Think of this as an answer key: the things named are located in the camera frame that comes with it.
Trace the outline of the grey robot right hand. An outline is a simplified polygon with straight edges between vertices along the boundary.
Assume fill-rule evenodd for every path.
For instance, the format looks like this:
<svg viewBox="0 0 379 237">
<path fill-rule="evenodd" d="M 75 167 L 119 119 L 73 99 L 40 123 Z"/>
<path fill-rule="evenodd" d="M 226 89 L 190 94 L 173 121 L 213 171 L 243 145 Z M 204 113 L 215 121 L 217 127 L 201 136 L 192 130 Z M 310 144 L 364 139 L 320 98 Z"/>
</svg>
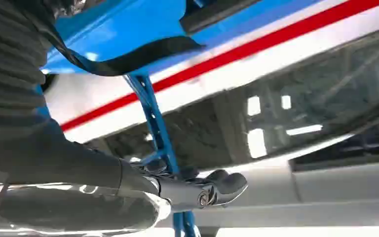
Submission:
<svg viewBox="0 0 379 237">
<path fill-rule="evenodd" d="M 245 177 L 217 170 L 188 181 L 143 172 L 68 141 L 53 122 L 0 129 L 0 237 L 112 237 L 171 213 L 229 203 Z"/>
</svg>

